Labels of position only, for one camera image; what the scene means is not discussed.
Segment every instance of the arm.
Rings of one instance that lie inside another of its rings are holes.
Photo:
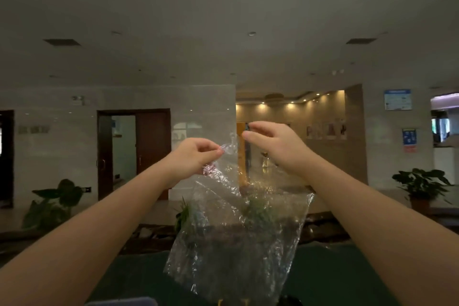
[[[244,139],[312,185],[401,304],[457,304],[457,234],[347,175],[287,125],[249,126]]]
[[[219,158],[220,147],[188,138],[102,201],[31,245],[0,270],[1,303],[82,305],[161,192]]]

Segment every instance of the forearm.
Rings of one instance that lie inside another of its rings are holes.
[[[82,305],[171,181],[153,165],[0,270],[3,305]]]
[[[459,291],[459,238],[312,153],[303,176],[404,305],[450,305]]]

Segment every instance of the ceiling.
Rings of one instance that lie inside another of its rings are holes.
[[[458,73],[458,0],[0,0],[0,87],[236,83],[250,98]]]

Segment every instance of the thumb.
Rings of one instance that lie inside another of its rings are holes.
[[[256,146],[269,150],[269,146],[271,145],[272,137],[264,136],[260,133],[252,132],[252,131],[244,131],[242,133],[242,138],[244,138],[249,143],[253,143]]]
[[[208,164],[212,161],[215,161],[216,159],[220,158],[223,155],[223,150],[221,149],[216,149],[216,150],[211,150],[211,151],[204,151],[202,153],[199,153],[200,155],[200,161],[201,163]]]

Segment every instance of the vase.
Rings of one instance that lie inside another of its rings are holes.
[[[411,208],[424,216],[430,214],[430,201],[428,199],[410,198]]]

